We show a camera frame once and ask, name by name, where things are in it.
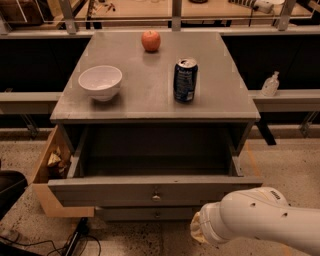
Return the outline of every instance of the blue soda can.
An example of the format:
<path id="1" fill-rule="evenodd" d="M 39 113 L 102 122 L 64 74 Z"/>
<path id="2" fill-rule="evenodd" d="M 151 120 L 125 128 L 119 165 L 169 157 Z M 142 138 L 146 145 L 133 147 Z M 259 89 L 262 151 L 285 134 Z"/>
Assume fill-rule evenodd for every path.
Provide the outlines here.
<path id="1" fill-rule="evenodd" d="M 197 83 L 198 65 L 194 58 L 180 59 L 174 67 L 174 98 L 189 102 L 194 98 Z"/>

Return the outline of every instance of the soda can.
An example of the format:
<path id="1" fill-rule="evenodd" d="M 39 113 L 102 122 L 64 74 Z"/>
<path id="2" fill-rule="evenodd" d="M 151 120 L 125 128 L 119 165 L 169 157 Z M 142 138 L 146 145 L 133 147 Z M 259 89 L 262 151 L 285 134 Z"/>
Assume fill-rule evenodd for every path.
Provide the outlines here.
<path id="1" fill-rule="evenodd" d="M 180 102 L 189 102 L 194 98 L 197 83 L 198 65 L 194 58 L 180 59 L 174 68 L 174 98 Z"/>

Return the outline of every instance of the gray tabletop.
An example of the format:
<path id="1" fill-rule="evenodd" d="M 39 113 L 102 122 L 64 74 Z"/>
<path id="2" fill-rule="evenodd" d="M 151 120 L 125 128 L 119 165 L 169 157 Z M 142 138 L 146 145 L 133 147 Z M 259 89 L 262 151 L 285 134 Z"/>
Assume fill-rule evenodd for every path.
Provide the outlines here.
<path id="1" fill-rule="evenodd" d="M 159 51 L 148 53 L 141 32 L 96 32 L 82 54 L 51 121 L 103 123 L 132 120 L 252 120 L 253 100 L 221 38 L 215 32 L 161 32 Z M 199 66 L 195 98 L 182 104 L 173 97 L 174 65 L 193 57 Z M 80 87 L 82 72 L 111 65 L 123 73 L 121 90 L 111 101 L 91 99 Z"/>

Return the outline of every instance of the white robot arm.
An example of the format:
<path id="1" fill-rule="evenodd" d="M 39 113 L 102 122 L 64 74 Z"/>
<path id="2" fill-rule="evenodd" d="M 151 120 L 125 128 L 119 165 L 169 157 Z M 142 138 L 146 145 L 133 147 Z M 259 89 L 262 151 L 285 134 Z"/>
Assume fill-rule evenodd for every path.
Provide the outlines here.
<path id="1" fill-rule="evenodd" d="M 216 246 L 248 237 L 320 255 L 320 210 L 291 207 L 274 188 L 229 193 L 221 202 L 204 205 L 190 227 L 193 238 Z"/>

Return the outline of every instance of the cardboard box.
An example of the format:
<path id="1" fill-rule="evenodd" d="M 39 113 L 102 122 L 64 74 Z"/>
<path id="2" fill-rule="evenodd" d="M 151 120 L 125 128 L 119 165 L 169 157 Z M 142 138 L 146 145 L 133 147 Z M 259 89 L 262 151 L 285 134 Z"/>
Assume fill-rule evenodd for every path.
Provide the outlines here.
<path id="1" fill-rule="evenodd" d="M 94 207 L 63 207 L 48 187 L 49 168 L 47 167 L 51 153 L 59 147 L 61 159 L 70 162 L 70 151 L 63 136 L 56 126 L 50 133 L 47 143 L 35 164 L 32 188 L 48 217 L 93 217 Z"/>

